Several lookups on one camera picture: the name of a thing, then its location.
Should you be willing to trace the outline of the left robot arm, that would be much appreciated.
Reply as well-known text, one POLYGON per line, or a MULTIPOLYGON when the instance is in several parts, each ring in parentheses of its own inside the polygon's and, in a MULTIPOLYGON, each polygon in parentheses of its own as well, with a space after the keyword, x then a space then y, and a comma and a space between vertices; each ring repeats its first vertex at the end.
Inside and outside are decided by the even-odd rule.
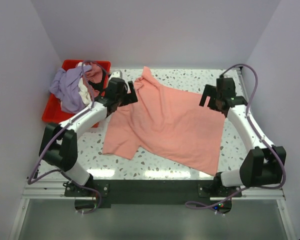
POLYGON ((93 177, 78 162, 78 139, 94 124, 106 119, 119 107, 138 101, 134 83, 111 77, 107 87, 92 103, 61 123, 46 125, 39 151, 44 160, 76 183, 76 191, 89 196, 94 190, 93 177))

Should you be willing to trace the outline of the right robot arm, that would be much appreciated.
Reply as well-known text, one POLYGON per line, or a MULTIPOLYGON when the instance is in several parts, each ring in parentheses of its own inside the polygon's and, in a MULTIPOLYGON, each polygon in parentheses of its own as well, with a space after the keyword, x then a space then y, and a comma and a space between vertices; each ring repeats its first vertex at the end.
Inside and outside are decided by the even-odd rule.
POLYGON ((284 185, 286 150, 264 135, 246 99, 237 95, 233 78, 220 75, 215 86, 206 85, 199 104, 222 113, 236 128, 247 151, 240 168, 215 175, 210 191, 223 197, 231 187, 279 189, 284 185))

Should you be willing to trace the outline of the salmon pink t shirt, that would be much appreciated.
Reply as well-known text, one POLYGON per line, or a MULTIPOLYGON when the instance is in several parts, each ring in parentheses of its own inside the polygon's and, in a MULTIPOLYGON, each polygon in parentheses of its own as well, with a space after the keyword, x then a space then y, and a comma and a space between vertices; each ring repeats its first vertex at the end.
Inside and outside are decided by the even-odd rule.
POLYGON ((143 148, 214 176, 225 117, 200 106, 200 94, 159 83, 146 66, 134 81, 134 89, 137 102, 111 115, 102 153, 132 160, 138 148, 143 148))

